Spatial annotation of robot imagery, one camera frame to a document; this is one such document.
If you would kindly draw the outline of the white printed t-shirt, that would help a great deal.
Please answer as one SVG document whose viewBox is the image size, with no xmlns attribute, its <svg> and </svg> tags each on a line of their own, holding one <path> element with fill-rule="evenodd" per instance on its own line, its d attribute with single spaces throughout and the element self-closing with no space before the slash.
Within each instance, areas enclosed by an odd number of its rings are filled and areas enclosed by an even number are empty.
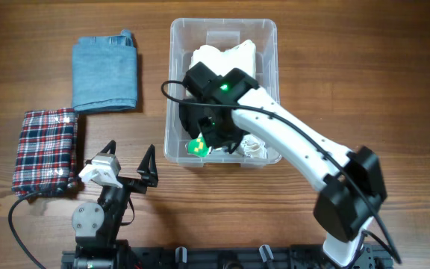
<svg viewBox="0 0 430 269">
<path fill-rule="evenodd" d="M 245 135 L 238 145 L 235 145 L 235 150 L 230 152 L 230 146 L 222 146 L 214 148 L 208 146 L 202 134 L 195 139 L 190 140 L 186 144 L 187 153 L 200 158 L 205 158 L 209 155 L 239 155 L 242 158 L 267 158 L 268 150 L 266 144 L 252 134 Z"/>
</svg>

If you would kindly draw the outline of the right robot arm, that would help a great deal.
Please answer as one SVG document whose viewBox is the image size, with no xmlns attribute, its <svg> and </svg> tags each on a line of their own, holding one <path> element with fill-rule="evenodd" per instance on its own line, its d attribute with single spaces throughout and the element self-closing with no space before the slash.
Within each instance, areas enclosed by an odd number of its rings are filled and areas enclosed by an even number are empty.
<svg viewBox="0 0 430 269">
<path fill-rule="evenodd" d="M 387 198 L 378 156 L 335 143 L 283 109 L 246 72 L 217 75 L 202 63 L 191 67 L 184 86 L 203 104 L 198 121 L 207 146 L 239 144 L 259 137 L 287 159 L 318 192 L 314 216 L 327 232 L 322 250 L 340 268 L 355 262 L 362 234 Z"/>
</svg>

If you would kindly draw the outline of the black garment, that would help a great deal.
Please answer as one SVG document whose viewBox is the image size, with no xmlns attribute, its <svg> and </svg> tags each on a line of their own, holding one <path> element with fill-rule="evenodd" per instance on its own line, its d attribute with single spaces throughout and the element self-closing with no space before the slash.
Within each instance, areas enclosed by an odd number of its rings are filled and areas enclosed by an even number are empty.
<svg viewBox="0 0 430 269">
<path fill-rule="evenodd" d="M 183 129 L 192 139 L 196 139 L 199 136 L 199 121 L 206 117 L 205 109 L 201 106 L 179 105 L 179 120 Z"/>
</svg>

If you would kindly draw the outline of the cream white cloth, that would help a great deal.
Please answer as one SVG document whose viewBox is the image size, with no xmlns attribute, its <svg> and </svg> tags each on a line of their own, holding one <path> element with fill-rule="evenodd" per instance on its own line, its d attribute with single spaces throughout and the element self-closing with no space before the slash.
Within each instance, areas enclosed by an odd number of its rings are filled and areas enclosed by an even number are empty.
<svg viewBox="0 0 430 269">
<path fill-rule="evenodd" d="M 255 78 L 256 45 L 251 40 L 221 52 L 214 46 L 203 45 L 193 52 L 189 68 L 202 62 L 216 75 L 225 76 L 233 68 L 238 68 Z"/>
</svg>

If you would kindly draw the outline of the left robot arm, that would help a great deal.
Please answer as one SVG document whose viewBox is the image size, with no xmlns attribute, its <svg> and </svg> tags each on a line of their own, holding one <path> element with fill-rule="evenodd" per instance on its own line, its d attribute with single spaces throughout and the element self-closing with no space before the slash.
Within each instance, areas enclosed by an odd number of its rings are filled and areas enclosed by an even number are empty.
<svg viewBox="0 0 430 269">
<path fill-rule="evenodd" d="M 101 152 L 86 162 L 78 174 L 82 182 L 102 186 L 95 202 L 85 202 L 72 214 L 76 248 L 64 253 L 62 268 L 142 268 L 143 264 L 128 241 L 117 238 L 119 229 L 131 223 L 123 216 L 134 210 L 131 194 L 145 194 L 158 186 L 155 146 L 150 145 L 137 168 L 139 179 L 120 176 L 116 142 L 110 141 Z"/>
</svg>

